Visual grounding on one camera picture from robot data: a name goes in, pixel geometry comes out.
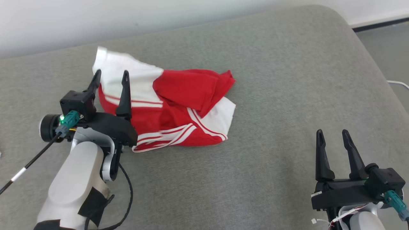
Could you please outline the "grey fabric sofa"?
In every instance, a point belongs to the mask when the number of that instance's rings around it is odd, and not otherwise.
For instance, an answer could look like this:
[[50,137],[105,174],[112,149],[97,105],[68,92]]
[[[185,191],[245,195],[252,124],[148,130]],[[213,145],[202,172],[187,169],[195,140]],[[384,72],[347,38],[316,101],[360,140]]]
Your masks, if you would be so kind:
[[[348,178],[342,130],[363,161],[393,168],[409,203],[409,115],[345,19],[297,6],[100,46],[166,69],[231,70],[228,139],[207,147],[125,149],[134,199],[118,230],[314,230],[316,131]],[[92,79],[97,44],[0,61],[0,188],[44,143],[39,122]],[[32,230],[70,151],[53,144],[0,195],[0,230]]]

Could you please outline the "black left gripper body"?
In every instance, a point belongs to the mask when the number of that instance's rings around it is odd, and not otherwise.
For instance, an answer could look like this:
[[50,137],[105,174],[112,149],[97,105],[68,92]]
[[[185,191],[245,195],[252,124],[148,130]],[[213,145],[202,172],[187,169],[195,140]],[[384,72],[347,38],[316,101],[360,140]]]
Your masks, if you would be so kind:
[[105,134],[124,146],[137,145],[138,135],[131,122],[113,114],[97,112],[90,120],[84,121],[84,127]]

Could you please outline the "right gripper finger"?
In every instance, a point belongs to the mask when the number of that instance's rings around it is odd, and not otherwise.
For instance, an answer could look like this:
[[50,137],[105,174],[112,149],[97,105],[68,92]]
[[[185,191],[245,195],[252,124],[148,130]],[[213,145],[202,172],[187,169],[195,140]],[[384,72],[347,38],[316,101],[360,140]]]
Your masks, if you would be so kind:
[[335,179],[334,172],[330,169],[326,154],[326,142],[321,129],[316,132],[316,181],[332,181]]
[[345,149],[349,157],[350,173],[349,179],[367,179],[368,174],[365,172],[365,164],[349,134],[349,131],[342,130],[342,138]]

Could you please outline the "red and white shirt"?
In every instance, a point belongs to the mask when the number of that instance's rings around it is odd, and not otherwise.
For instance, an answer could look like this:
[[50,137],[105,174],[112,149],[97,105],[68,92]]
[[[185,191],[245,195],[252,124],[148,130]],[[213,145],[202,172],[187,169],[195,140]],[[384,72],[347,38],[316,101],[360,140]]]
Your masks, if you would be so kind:
[[138,134],[134,153],[228,139],[236,107],[226,98],[235,83],[230,71],[167,70],[104,47],[98,47],[92,69],[101,70],[98,97],[111,114],[119,106],[123,74],[129,72],[131,124]]

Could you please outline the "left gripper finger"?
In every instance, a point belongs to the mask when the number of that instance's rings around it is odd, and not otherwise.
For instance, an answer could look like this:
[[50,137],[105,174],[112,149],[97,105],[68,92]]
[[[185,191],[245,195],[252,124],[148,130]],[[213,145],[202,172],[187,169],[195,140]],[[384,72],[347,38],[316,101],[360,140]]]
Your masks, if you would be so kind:
[[100,85],[101,80],[101,70],[98,69],[94,74],[89,86],[84,90],[84,102],[89,102],[95,100],[96,91]]
[[121,81],[122,92],[118,107],[116,109],[116,116],[123,119],[132,118],[132,101],[131,101],[131,90],[129,83],[129,72],[124,71],[123,78]]

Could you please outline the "black skirting strip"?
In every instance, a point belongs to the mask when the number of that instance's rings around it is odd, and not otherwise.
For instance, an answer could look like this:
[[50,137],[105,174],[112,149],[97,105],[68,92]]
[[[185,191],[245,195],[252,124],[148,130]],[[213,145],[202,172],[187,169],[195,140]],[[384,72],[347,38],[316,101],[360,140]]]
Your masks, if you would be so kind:
[[380,22],[380,23],[376,23],[372,25],[356,27],[356,28],[352,28],[352,30],[355,33],[357,33],[357,32],[367,31],[371,29],[377,29],[377,28],[383,28],[383,27],[387,27],[391,25],[397,25],[397,24],[404,23],[404,22],[409,22],[409,17],[403,18],[403,19],[395,19],[395,20],[386,21],[386,22]]

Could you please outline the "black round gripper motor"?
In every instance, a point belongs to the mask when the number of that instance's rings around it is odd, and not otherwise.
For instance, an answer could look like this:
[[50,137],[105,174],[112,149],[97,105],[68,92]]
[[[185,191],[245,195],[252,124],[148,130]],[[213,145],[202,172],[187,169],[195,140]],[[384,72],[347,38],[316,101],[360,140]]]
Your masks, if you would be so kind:
[[44,142],[50,142],[56,135],[56,129],[60,126],[61,114],[47,114],[39,124],[39,135]]

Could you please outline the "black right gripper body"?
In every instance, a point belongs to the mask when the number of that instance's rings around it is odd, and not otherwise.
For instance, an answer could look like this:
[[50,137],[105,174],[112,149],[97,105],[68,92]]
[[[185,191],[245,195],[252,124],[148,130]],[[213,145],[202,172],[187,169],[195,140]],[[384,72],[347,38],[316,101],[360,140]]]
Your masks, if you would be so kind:
[[316,180],[311,196],[313,210],[340,209],[344,206],[383,202],[381,195],[373,195],[365,182],[367,179]]

